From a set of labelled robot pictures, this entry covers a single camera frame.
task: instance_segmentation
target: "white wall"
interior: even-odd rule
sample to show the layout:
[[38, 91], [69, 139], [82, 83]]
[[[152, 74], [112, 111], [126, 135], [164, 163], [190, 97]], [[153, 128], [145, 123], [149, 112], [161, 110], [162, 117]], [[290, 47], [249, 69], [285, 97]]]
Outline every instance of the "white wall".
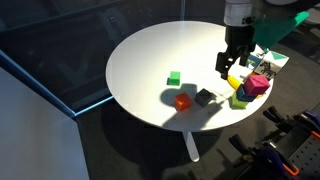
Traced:
[[2, 68], [0, 179], [89, 179], [77, 124]]

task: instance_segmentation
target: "table leg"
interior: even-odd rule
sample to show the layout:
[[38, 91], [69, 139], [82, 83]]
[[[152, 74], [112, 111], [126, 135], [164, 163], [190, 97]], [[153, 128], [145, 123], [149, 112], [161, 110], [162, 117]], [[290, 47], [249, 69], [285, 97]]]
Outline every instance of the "table leg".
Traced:
[[194, 143], [191, 132], [182, 132], [182, 134], [183, 134], [184, 141], [186, 142], [187, 149], [188, 149], [189, 156], [190, 156], [191, 160], [193, 162], [199, 161], [199, 159], [200, 159], [199, 153], [198, 153], [196, 144]]

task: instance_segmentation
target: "black cube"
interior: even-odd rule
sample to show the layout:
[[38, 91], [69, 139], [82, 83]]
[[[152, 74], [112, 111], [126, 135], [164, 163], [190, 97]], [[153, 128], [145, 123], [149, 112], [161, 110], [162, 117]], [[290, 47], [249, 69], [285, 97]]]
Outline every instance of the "black cube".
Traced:
[[212, 100], [213, 94], [206, 89], [202, 89], [196, 94], [196, 103], [198, 103], [200, 106], [205, 107], [209, 104], [209, 102]]

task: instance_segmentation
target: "glass wall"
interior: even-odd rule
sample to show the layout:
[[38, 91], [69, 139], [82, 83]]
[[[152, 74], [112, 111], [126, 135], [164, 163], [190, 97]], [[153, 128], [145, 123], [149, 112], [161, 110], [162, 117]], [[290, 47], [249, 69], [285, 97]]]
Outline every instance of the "glass wall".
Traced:
[[0, 0], [0, 50], [79, 112], [111, 96], [105, 68], [121, 41], [163, 22], [222, 24], [215, 3], [224, 0]]

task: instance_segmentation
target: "blue block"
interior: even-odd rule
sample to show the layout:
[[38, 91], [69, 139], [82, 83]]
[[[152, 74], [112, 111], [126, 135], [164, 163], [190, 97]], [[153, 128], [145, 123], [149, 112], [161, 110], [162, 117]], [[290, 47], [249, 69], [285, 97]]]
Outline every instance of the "blue block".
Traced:
[[252, 102], [253, 100], [256, 99], [256, 97], [257, 96], [247, 95], [247, 93], [244, 91], [243, 84], [241, 84], [237, 89], [237, 98], [239, 101]]
[[261, 62], [262, 58], [263, 57], [257, 57], [257, 56], [250, 54], [248, 57], [246, 66], [249, 67], [249, 64], [250, 64], [253, 68], [256, 68], [259, 65], [259, 63]]

